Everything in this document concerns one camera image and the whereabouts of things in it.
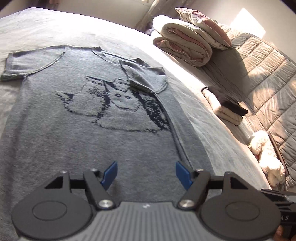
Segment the sunlight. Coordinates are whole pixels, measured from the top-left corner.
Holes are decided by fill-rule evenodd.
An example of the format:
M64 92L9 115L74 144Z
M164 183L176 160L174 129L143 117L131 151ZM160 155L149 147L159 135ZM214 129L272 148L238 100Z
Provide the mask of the sunlight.
M259 38L262 38L266 33L260 23L245 8L240 10L230 27L253 34Z

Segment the ridged plastic surface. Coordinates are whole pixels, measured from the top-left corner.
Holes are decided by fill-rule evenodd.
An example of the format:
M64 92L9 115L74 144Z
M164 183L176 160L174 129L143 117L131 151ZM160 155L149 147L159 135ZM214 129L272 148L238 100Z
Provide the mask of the ridged plastic surface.
M194 212L172 203L122 202L117 209L101 211L82 232L64 241L221 241L197 219Z

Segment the quilted mattress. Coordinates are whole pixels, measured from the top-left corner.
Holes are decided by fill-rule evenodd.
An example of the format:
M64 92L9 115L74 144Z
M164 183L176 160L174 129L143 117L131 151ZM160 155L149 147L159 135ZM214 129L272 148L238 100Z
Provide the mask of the quilted mattress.
M220 25L232 49L213 49L203 66L217 86L248 109L253 131L274 137L288 166L286 188L296 185L296 64L269 43L251 34Z

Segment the gray bed sheet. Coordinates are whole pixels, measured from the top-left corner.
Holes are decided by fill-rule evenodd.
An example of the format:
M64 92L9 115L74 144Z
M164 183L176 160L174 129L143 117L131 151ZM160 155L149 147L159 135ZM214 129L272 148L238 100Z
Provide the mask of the gray bed sheet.
M257 189L269 188L245 144L251 128L245 121L239 127L223 123L213 113L200 91L212 80L201 69L166 55L153 45L150 36L134 29L83 15L29 8L0 19L0 74L8 53L52 45L101 46L128 58L141 58L151 66L163 66L176 99L205 146L215 174L233 171ZM0 135L20 85L19 80L0 83Z

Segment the folded towel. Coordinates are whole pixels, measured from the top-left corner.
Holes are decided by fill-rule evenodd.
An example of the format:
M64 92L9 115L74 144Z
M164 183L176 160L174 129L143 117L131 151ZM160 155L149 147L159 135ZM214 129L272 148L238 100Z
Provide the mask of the folded towel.
M228 108L222 106L216 96L211 91L209 91L208 88L203 88L202 93L211 105L213 112L217 116L235 124L236 126L238 126L242 122L242 117L236 113L233 113Z
M161 50L197 67L210 60L213 50L209 43L183 21L160 15L153 19L153 27L159 33L151 33L153 43Z
M223 90L214 86L209 86L208 89L216 96L222 106L230 109L233 113L236 113L241 117L248 113L246 109L239 105L235 98L226 94Z

